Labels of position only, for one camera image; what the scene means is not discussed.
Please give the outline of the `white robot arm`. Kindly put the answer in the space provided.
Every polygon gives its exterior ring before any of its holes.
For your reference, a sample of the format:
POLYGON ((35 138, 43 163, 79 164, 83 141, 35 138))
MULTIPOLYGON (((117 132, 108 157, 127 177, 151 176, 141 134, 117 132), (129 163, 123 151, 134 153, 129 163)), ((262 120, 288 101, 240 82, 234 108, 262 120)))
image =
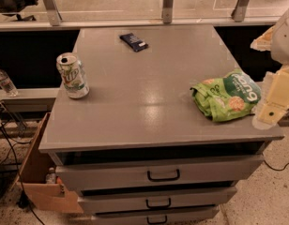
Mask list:
POLYGON ((279 20, 251 44, 256 51, 270 51, 281 64, 275 73, 267 72, 262 82, 261 100, 254 109, 252 124, 270 129, 289 112, 289 8, 279 20))

